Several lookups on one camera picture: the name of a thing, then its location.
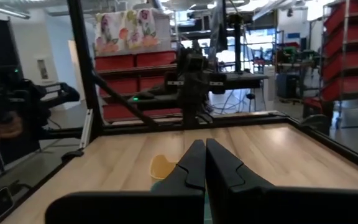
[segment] workbench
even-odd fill
[[[168,160],[179,161],[194,140],[207,138],[215,138],[274,185],[358,189],[357,165],[285,123],[100,136],[82,157],[72,159],[2,223],[44,223],[47,207],[73,192],[148,191],[152,186],[149,167],[154,156],[164,154]]]

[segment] human hand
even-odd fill
[[[9,112],[12,116],[12,121],[8,124],[0,123],[0,139],[14,138],[23,132],[22,119],[17,115],[16,112]]]

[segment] picture on wall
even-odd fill
[[[48,76],[48,71],[47,71],[47,66],[45,64],[45,60],[38,59],[37,65],[38,65],[38,70],[40,71],[40,74],[41,74],[41,79],[48,80],[49,76]]]

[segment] stool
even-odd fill
[[[248,93],[246,94],[246,98],[249,100],[248,112],[251,112],[251,103],[254,100],[254,111],[256,111],[256,101],[255,101],[255,94]]]

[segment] black metal frame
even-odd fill
[[[181,121],[168,121],[156,123],[150,117],[144,115],[141,111],[130,105],[124,98],[114,90],[110,89],[103,83],[103,80],[96,76],[93,71],[92,63],[90,60],[90,55],[88,52],[88,44],[85,36],[85,25],[81,9],[81,1],[77,0],[68,0],[68,5],[70,9],[71,22],[73,24],[73,32],[76,40],[76,48],[78,51],[78,58],[80,62],[81,76],[84,84],[84,91],[86,95],[86,103],[88,109],[94,110],[94,120],[91,125],[91,137],[89,142],[94,140],[100,135],[119,135],[119,134],[138,134],[138,133],[155,133],[163,131],[182,131],[186,129],[211,129],[211,128],[226,128],[231,126],[250,126],[250,125],[263,125],[263,124],[279,124],[287,123],[297,130],[305,133],[306,135],[313,138],[315,141],[320,142],[321,144],[327,146],[331,150],[345,157],[349,161],[358,165],[358,153],[349,149],[342,144],[330,139],[328,136],[316,131],[312,127],[302,126],[300,123],[292,119],[291,117],[281,114],[281,113],[265,113],[265,114],[252,114],[245,116],[234,116],[234,117],[220,117],[214,118],[212,123],[201,123],[195,124],[192,126],[184,126]],[[115,98],[118,102],[123,104],[128,109],[134,112],[137,117],[139,117],[144,123],[140,124],[123,124],[123,125],[110,125],[104,126],[102,122],[102,117],[100,113],[98,97],[94,87],[95,82],[104,90],[111,95],[112,98]],[[77,129],[73,129],[72,133],[77,133]],[[29,198],[33,193],[35,193],[44,183],[51,179],[57,172],[64,168],[73,157],[68,157],[62,161],[55,170],[53,170],[48,176],[43,178],[35,187],[33,187],[29,192],[27,192],[3,218],[6,218],[12,211],[15,210],[21,203],[23,203],[27,198]]]

